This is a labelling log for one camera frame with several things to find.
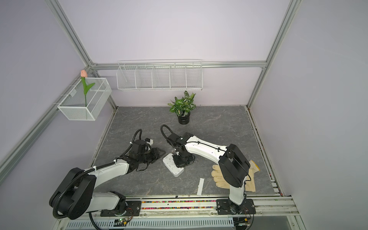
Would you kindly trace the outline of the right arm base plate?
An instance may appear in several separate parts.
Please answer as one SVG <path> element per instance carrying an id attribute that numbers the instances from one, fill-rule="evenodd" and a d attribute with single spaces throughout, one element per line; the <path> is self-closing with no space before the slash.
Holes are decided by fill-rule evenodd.
<path id="1" fill-rule="evenodd" d="M 245 199 L 240 205 L 233 203 L 229 198 L 217 199 L 215 208 L 219 215 L 253 215 L 256 213 L 252 199 Z"/>

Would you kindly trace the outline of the white alarm device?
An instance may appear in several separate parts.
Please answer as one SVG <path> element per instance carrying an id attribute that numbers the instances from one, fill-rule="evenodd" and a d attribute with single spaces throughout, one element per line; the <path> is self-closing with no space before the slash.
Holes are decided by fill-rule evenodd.
<path id="1" fill-rule="evenodd" d="M 175 165 L 172 153 L 167 154 L 163 158 L 163 163 L 174 177 L 179 177 L 185 170 L 184 168 L 179 168 Z"/>

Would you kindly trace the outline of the white battery cover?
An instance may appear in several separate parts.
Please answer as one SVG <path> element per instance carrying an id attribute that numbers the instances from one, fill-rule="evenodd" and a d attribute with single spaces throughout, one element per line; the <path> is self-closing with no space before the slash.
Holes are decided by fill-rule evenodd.
<path id="1" fill-rule="evenodd" d="M 197 189 L 197 195 L 198 196 L 202 196 L 204 181 L 205 181 L 204 178 L 200 178 L 200 180 L 199 180 L 198 189 Z"/>

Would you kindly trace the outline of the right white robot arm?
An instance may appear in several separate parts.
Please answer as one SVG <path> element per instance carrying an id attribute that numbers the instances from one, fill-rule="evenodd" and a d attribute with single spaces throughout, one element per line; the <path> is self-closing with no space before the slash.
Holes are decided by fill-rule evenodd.
<path id="1" fill-rule="evenodd" d="M 174 177 L 181 175 L 186 166 L 194 163 L 197 155 L 201 156 L 220 167 L 222 176 L 230 185 L 230 203 L 240 206 L 245 202 L 246 177 L 249 176 L 251 165 L 236 145 L 213 144 L 187 132 L 179 136 L 167 125 L 161 125 L 160 131 L 167 143 L 174 148 L 174 152 L 163 159 L 164 165 Z"/>

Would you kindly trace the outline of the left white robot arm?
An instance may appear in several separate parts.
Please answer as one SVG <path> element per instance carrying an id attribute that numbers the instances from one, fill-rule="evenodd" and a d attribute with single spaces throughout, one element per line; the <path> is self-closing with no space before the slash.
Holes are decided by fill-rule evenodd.
<path id="1" fill-rule="evenodd" d="M 95 192 L 101 184 L 116 177 L 138 172 L 139 166 L 151 165 L 161 158 L 165 151 L 152 147 L 153 140 L 142 139 L 142 129 L 138 129 L 129 147 L 112 162 L 89 169 L 71 169 L 49 200 L 56 219 L 77 219 L 85 213 L 110 211 L 115 216 L 128 214 L 126 197 L 119 192 Z"/>

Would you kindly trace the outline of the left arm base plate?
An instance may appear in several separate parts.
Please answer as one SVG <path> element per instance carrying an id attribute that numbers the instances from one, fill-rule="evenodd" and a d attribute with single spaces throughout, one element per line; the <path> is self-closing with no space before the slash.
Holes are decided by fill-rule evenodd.
<path id="1" fill-rule="evenodd" d="M 102 210 L 101 217 L 135 217 L 139 216 L 141 201 L 124 201 L 113 210 Z"/>

